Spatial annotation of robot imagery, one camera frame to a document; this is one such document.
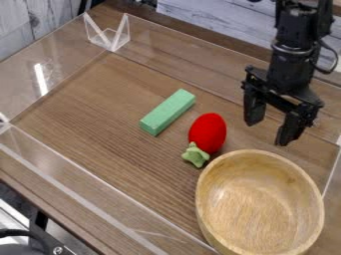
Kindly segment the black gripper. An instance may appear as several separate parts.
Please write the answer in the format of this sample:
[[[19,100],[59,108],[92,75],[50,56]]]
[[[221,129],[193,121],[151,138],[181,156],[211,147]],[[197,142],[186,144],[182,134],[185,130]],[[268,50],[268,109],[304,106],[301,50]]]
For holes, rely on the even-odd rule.
[[[276,145],[288,146],[312,127],[324,102],[310,89],[320,46],[310,49],[273,47],[269,68],[245,68],[244,120],[252,127],[264,121],[266,106],[285,113]]]

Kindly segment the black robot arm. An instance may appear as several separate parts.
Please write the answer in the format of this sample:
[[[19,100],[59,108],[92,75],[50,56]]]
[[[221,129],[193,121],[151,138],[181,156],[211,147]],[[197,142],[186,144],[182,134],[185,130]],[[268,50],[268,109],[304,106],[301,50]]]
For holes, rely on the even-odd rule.
[[[317,72],[328,75],[334,71],[318,66],[320,53],[330,48],[324,38],[330,34],[333,22],[333,0],[314,3],[276,0],[277,34],[269,68],[245,68],[244,120],[254,126],[262,122],[269,106],[281,110],[285,121],[274,141],[281,146],[300,139],[324,108],[309,85]]]

